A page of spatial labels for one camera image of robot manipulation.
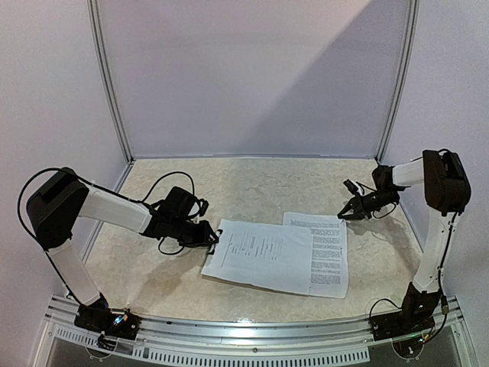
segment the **white paper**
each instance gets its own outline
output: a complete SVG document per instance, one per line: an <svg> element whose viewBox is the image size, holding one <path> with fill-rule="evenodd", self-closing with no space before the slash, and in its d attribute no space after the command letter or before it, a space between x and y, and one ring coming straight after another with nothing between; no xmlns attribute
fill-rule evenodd
<svg viewBox="0 0 489 367"><path fill-rule="evenodd" d="M277 291L309 294L313 235L309 229L223 219L214 255L202 274Z"/></svg>
<svg viewBox="0 0 489 367"><path fill-rule="evenodd" d="M345 298L348 290L346 223L336 216L285 213L284 226L308 229L313 235L309 294Z"/></svg>

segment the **robotic arm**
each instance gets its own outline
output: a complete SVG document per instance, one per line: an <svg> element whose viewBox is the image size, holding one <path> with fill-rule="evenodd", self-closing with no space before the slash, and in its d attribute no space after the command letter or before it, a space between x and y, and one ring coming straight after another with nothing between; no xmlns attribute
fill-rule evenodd
<svg viewBox="0 0 489 367"><path fill-rule="evenodd" d="M434 324L433 311L440 300L443 314L448 313L442 290L443 269L471 188L458 155L447 150L424 151L421 158L394 167L380 165L372 177L376 190L367 195L360 183L344 182L355 197L338 214L340 219L370 219L382 207L390 203L397 205L399 191L423 183L429 207L426 246L400 311L370 319L374 338L379 340L430 328Z"/></svg>
<svg viewBox="0 0 489 367"><path fill-rule="evenodd" d="M71 241L76 219L101 220L154 239L171 237L183 247L210 247L219 238L209 222L192 221L206 213L209 203L174 187L166 199L150 205L83 182L88 181L73 170L59 169L28 199L34 238L79 303L75 325L106 336L135 339L140 318L128 310L108 308L76 253Z"/></svg>

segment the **paper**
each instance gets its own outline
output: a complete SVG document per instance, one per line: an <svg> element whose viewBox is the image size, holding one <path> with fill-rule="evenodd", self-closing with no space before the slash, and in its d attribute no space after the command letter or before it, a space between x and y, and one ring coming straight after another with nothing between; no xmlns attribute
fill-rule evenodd
<svg viewBox="0 0 489 367"><path fill-rule="evenodd" d="M309 294L313 235L308 228L223 219L202 274L277 291Z"/></svg>
<svg viewBox="0 0 489 367"><path fill-rule="evenodd" d="M309 294L345 298L348 290L346 223L336 216L285 213L284 226L308 229L313 235Z"/></svg>

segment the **beige tabletop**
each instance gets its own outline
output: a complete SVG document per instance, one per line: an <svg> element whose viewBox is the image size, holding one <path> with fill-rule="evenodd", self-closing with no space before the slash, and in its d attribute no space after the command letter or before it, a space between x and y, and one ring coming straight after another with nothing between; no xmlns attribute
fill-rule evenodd
<svg viewBox="0 0 489 367"><path fill-rule="evenodd" d="M347 178L373 186L374 161L315 158L195 158L136 161L121 193L142 198L170 171L193 176L196 195L209 201L205 219L281 224L285 212L335 215L350 199ZM186 177L169 177L151 194L163 199L173 186L190 190ZM326 320L368 313L389 297L400 304L421 256L401 208L383 219L348 223L349 286L345 299L267 291L200 274L204 248L178 256L157 250L158 241L105 224L87 268L111 307L194 320L287 322ZM167 239L165 251L178 249ZM387 310L379 305L376 310Z"/></svg>

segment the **white wall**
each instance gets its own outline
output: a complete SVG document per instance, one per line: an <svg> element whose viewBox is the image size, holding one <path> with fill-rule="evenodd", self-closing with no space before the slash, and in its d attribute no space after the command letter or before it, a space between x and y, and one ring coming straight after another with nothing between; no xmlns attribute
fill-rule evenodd
<svg viewBox="0 0 489 367"><path fill-rule="evenodd" d="M423 149L459 153L472 187L447 264L445 288L455 294L479 362L489 361L489 2L421 2L406 87L385 162L416 158ZM422 242L423 189L402 201Z"/></svg>
<svg viewBox="0 0 489 367"><path fill-rule="evenodd" d="M113 187L125 163L85 2L2 2L0 50L0 365L22 367L62 287L17 221L21 186L42 168L67 165ZM92 225L75 231L80 249Z"/></svg>
<svg viewBox="0 0 489 367"><path fill-rule="evenodd" d="M408 4L100 2L134 155L373 157Z"/></svg>

